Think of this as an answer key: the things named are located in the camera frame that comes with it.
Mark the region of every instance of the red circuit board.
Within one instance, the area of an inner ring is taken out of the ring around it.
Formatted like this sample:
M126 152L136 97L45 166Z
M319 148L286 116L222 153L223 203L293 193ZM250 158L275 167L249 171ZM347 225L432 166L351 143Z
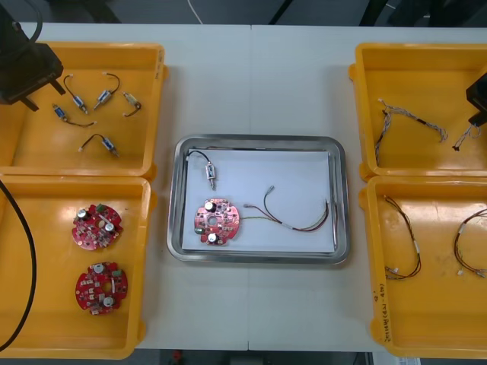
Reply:
M91 314L108 314L118 309L127 296L129 282L115 262L101 262L88 268L76 283L76 301Z
M76 227L72 229L72 236L76 244L83 249L105 248L122 233L121 222L122 218L111 207L102 204L91 205L89 209L81 209L73 220Z
M240 216L238 210L227 199L209 199L205 201L214 205L215 211L205 206L198 208L195 216L195 231L201 230L201 242L212 246L222 246L235 237L238 231ZM208 235L215 233L217 240L210 242Z

